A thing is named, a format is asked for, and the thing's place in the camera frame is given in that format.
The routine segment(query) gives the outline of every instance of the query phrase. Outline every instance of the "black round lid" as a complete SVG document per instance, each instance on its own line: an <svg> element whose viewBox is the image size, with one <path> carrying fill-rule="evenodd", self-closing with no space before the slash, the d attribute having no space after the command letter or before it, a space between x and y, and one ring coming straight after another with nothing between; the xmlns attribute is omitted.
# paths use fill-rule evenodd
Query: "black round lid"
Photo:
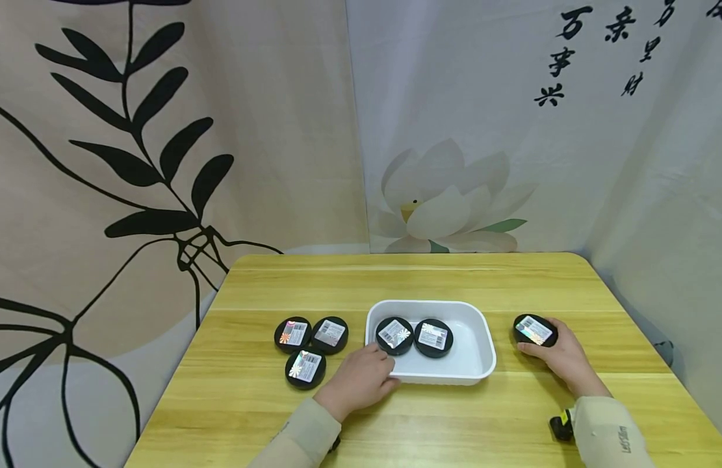
<svg viewBox="0 0 722 468"><path fill-rule="evenodd" d="M454 334L443 321L427 318L415 326L415 348L429 358L443 358L454 344Z"/></svg>
<svg viewBox="0 0 722 468"><path fill-rule="evenodd" d="M327 358L322 351L308 348L291 354L285 364L288 384L299 390L311 390L324 380Z"/></svg>
<svg viewBox="0 0 722 468"><path fill-rule="evenodd" d="M275 329L274 339L275 345L283 353L295 353L309 344L311 324L303 317L287 318Z"/></svg>
<svg viewBox="0 0 722 468"><path fill-rule="evenodd" d="M311 346L325 354L337 354L348 344L348 325L340 317L325 317L316 322Z"/></svg>
<svg viewBox="0 0 722 468"><path fill-rule="evenodd" d="M513 331L517 343L521 341L550 348L558 341L558 329L539 315L519 315L514 319Z"/></svg>
<svg viewBox="0 0 722 468"><path fill-rule="evenodd" d="M412 325L401 317L387 317L376 326L376 343L390 356L401 356L412 347Z"/></svg>

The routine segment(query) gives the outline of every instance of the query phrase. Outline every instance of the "white plastic tray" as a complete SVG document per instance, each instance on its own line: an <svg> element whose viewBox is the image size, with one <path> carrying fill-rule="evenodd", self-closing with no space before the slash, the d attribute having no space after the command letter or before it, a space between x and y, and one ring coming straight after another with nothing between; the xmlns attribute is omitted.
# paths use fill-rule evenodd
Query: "white plastic tray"
<svg viewBox="0 0 722 468"><path fill-rule="evenodd" d="M474 385L493 372L496 351L485 317L467 302L440 300L382 300L368 312L366 345L376 342L376 326L387 317L403 317L415 328L421 320L439 319L454 334L449 354L432 359L415 345L395 356L391 376L405 384Z"/></svg>

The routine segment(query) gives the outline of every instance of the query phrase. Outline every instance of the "right hand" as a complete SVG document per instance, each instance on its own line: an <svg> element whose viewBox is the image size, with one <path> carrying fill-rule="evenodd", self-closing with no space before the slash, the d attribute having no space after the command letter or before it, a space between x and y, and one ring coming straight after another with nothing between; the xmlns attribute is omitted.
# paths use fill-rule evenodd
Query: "right hand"
<svg viewBox="0 0 722 468"><path fill-rule="evenodd" d="M351 412L378 403L400 386L400 380L389 378L392 369L394 359L372 343L348 354L315 400L342 423Z"/></svg>
<svg viewBox="0 0 722 468"><path fill-rule="evenodd" d="M566 382L575 398L612 397L613 395L592 369L574 332L558 319L547 318L547 320L558 329L558 341L555 345L546 348L532 343L519 343L517 348L524 354L545 361L550 370Z"/></svg>

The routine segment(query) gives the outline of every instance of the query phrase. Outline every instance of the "wooden table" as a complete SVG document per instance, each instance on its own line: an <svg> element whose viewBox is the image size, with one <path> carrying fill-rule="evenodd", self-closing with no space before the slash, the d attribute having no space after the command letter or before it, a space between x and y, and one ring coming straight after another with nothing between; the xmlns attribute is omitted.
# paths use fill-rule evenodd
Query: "wooden table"
<svg viewBox="0 0 722 468"><path fill-rule="evenodd" d="M247 256L231 269L128 467L244 467L303 398L272 344L281 320L350 327L327 378L362 346L384 299L463 300L483 311L498 365L475 386L403 385L347 419L323 467L581 467L548 419L573 400L510 338L523 312L562 319L636 418L658 467L722 467L722 437L592 268L568 253Z"/></svg>

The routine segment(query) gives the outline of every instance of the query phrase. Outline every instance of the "sticker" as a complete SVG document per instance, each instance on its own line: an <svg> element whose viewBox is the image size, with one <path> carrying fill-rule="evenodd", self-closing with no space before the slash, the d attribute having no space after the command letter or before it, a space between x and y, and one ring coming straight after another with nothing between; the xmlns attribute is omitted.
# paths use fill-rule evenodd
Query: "sticker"
<svg viewBox="0 0 722 468"><path fill-rule="evenodd" d="M550 331L545 325L540 324L529 315L517 324L517 330L538 345L545 343L550 335L553 334L553 331Z"/></svg>
<svg viewBox="0 0 722 468"><path fill-rule="evenodd" d="M281 345L300 346L308 325L303 322L288 322L280 335Z"/></svg>
<svg viewBox="0 0 722 468"><path fill-rule="evenodd" d="M446 344L446 330L431 324L423 324L418 342L443 351Z"/></svg>
<svg viewBox="0 0 722 468"><path fill-rule="evenodd" d="M345 333L344 326L325 320L322 328L316 334L316 339L324 341L327 345L337 346L343 333Z"/></svg>
<svg viewBox="0 0 722 468"><path fill-rule="evenodd" d="M308 351L301 351L298 353L296 361L291 366L288 375L294 379L303 380L303 382L311 383L313 376L316 374L318 364L321 363L322 356Z"/></svg>
<svg viewBox="0 0 722 468"><path fill-rule="evenodd" d="M410 336L410 330L397 320L392 320L389 325L379 331L379 336L389 345L389 348L395 349Z"/></svg>

